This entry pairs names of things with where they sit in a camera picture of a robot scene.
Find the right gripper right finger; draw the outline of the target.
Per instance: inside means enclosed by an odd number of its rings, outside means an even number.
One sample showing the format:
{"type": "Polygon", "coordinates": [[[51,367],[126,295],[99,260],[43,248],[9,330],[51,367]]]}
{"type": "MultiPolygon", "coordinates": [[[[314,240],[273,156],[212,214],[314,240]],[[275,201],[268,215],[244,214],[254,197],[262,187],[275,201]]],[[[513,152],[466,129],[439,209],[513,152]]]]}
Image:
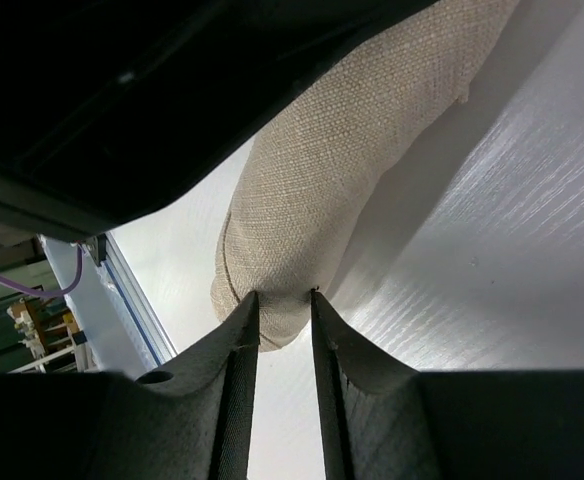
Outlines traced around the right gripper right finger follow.
{"type": "Polygon", "coordinates": [[[330,479],[584,479],[584,370],[418,371],[311,295],[330,479]]]}

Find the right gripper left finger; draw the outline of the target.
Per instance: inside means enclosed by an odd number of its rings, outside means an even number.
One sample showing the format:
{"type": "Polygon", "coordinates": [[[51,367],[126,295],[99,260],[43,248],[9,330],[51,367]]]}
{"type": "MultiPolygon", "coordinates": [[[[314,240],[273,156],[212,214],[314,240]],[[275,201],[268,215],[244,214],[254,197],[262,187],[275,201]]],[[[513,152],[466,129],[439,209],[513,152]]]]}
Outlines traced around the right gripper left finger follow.
{"type": "Polygon", "coordinates": [[[0,374],[0,479],[243,479],[259,349],[248,294],[211,333],[137,379],[0,374]]]}

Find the beige cloth napkin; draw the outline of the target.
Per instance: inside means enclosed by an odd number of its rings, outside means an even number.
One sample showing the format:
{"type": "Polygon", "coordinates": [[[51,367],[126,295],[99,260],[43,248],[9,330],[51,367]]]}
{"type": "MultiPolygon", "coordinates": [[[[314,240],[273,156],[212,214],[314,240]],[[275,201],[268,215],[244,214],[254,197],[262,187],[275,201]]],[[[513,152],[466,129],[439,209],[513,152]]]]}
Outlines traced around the beige cloth napkin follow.
{"type": "Polygon", "coordinates": [[[512,1],[439,1],[368,39],[255,136],[217,242],[211,301],[259,298],[259,348],[284,348],[327,288],[382,175],[457,102],[512,1]]]}

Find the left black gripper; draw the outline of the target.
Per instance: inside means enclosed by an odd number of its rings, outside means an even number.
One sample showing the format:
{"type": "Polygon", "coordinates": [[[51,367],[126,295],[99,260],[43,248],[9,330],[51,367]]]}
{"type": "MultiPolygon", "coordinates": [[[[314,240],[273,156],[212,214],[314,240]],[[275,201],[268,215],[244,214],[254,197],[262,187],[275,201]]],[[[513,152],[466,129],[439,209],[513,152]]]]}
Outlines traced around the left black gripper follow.
{"type": "Polygon", "coordinates": [[[0,225],[82,240],[187,193],[423,1],[0,1],[0,225]]]}

